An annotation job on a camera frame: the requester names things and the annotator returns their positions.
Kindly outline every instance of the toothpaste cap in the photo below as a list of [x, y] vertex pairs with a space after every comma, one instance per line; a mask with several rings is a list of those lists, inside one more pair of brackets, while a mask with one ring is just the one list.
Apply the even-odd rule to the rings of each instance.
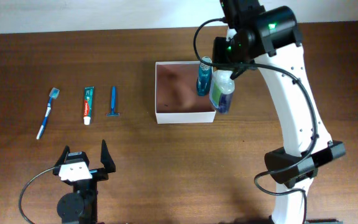
[[91, 117], [89, 117], [89, 116], [84, 117], [84, 124], [90, 125], [90, 123], [91, 123]]

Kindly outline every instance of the wooden table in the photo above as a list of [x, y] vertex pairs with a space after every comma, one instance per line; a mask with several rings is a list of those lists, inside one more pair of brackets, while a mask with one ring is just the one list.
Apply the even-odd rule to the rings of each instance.
[[[308, 219], [358, 223], [358, 22], [302, 24], [305, 61], [319, 112], [347, 155], [320, 168]], [[201, 55], [211, 55], [224, 27], [202, 30]], [[282, 146], [269, 91], [259, 72], [236, 80], [229, 115], [213, 124], [158, 125], [156, 61], [195, 60], [195, 28], [103, 30], [0, 35], [0, 223], [24, 223], [17, 208], [23, 185], [54, 165], [66, 145], [101, 167], [105, 139], [117, 165], [99, 184], [99, 220], [106, 223], [218, 223], [268, 217], [274, 197], [254, 175], [264, 154]], [[107, 118], [111, 86], [120, 117]], [[94, 117], [83, 124], [83, 91], [95, 86]], [[35, 137], [48, 94], [60, 89], [42, 139]], [[270, 177], [261, 181], [274, 189]], [[60, 223], [58, 200], [71, 188], [52, 174], [24, 196], [36, 223]]]

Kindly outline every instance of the transparent bottle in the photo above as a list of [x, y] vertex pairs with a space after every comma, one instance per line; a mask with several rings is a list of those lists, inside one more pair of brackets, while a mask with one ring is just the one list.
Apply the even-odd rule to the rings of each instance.
[[216, 70], [212, 76], [209, 100], [219, 113], [229, 112], [235, 89], [234, 81], [230, 76], [232, 71]]
[[[212, 60], [209, 57], [203, 57], [203, 61], [212, 63]], [[197, 79], [197, 94], [199, 96], [205, 96], [209, 93], [211, 87], [211, 77], [212, 77], [212, 67], [200, 64], [198, 68], [198, 79]]]

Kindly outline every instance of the open box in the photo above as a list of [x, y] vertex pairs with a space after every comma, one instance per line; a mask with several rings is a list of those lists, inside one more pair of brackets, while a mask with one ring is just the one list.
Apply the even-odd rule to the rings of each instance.
[[155, 63], [155, 116], [158, 124], [214, 121], [216, 112], [209, 102], [209, 95], [197, 95], [199, 65], [200, 62]]

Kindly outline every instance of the toothpaste tube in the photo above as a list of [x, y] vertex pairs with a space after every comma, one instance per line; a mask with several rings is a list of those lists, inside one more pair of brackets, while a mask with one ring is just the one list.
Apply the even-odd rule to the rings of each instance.
[[94, 87], [85, 87], [85, 110], [84, 110], [84, 124], [90, 125], [92, 113], [92, 98]]

